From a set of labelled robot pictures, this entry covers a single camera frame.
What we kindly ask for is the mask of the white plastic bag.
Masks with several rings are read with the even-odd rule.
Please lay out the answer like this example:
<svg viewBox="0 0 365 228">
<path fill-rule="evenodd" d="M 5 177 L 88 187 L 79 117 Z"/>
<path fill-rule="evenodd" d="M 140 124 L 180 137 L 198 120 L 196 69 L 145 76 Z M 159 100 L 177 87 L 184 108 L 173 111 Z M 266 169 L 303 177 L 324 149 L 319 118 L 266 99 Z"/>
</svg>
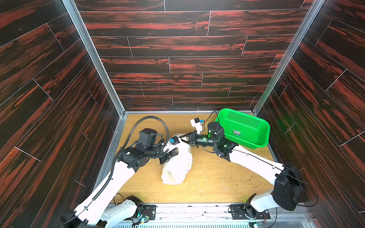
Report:
<svg viewBox="0 0 365 228">
<path fill-rule="evenodd" d="M 170 146 L 170 149 L 175 148 L 177 148 L 178 154 L 163 164 L 161 175 L 163 184 L 178 185 L 183 183 L 192 168 L 191 146 L 184 142 L 180 142 L 175 147 Z"/>
</svg>

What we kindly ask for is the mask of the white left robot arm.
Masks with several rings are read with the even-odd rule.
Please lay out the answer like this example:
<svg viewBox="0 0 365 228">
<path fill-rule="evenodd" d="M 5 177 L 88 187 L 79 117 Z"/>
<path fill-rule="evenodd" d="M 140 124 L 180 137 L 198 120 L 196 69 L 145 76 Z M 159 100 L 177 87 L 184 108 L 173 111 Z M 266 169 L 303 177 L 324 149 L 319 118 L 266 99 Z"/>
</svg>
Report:
<svg viewBox="0 0 365 228">
<path fill-rule="evenodd" d="M 109 202 L 121 187 L 151 159 L 159 159 L 160 164 L 176 160 L 190 152 L 190 146 L 181 138 L 156 143 L 158 133 L 153 129 L 143 129 L 139 139 L 131 146 L 121 149 L 109 175 L 73 212 L 66 212 L 61 218 L 63 228 L 111 228 L 127 219 L 135 225 L 149 221 L 150 215 L 144 211 L 144 203 L 136 196 L 127 197 L 119 205 L 108 209 Z"/>
</svg>

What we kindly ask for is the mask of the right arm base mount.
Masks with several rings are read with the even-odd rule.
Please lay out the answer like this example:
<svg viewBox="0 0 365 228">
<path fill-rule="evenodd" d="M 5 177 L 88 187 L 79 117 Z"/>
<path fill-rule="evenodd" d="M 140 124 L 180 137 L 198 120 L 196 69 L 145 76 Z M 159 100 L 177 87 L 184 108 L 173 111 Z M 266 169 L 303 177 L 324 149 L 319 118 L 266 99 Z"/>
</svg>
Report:
<svg viewBox="0 0 365 228">
<path fill-rule="evenodd" d="M 251 195 L 244 204 L 231 204 L 228 212 L 232 215 L 233 220 L 249 220 L 250 228 L 263 228 L 268 219 L 271 218 L 269 212 L 258 212 L 251 206 L 251 200 L 256 194 Z"/>
</svg>

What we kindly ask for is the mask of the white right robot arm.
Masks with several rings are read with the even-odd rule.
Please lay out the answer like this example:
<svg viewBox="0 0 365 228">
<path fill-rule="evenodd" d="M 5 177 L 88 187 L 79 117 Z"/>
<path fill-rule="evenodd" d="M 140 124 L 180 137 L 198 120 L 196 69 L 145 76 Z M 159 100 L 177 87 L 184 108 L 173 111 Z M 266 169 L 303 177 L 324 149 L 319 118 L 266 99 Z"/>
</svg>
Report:
<svg viewBox="0 0 365 228">
<path fill-rule="evenodd" d="M 213 153 L 218 157 L 239 164 L 272 184 L 273 189 L 263 194 L 253 194 L 245 202 L 244 213 L 250 219 L 256 218 L 257 213 L 277 207 L 293 211 L 304 195 L 304 182 L 300 179 L 295 166 L 285 166 L 251 153 L 226 138 L 219 122 L 208 124 L 207 135 L 194 131 L 182 136 L 174 136 L 170 142 L 173 145 L 185 143 L 195 147 L 212 147 Z"/>
</svg>

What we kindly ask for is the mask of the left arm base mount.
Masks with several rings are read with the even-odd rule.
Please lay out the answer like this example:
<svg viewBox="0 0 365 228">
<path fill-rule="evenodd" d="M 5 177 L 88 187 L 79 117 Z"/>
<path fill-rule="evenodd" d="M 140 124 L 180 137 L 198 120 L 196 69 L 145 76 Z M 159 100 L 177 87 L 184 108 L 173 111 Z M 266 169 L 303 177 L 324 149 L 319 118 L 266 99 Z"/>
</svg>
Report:
<svg viewBox="0 0 365 228">
<path fill-rule="evenodd" d="M 156 205 L 145 204 L 141 199 L 134 195 L 124 198 L 118 193 L 117 196 L 120 196 L 123 199 L 123 201 L 116 203 L 115 197 L 113 198 L 113 203 L 116 207 L 123 205 L 123 207 L 117 211 L 118 222 L 130 220 L 133 225 L 140 225 L 155 220 Z"/>
</svg>

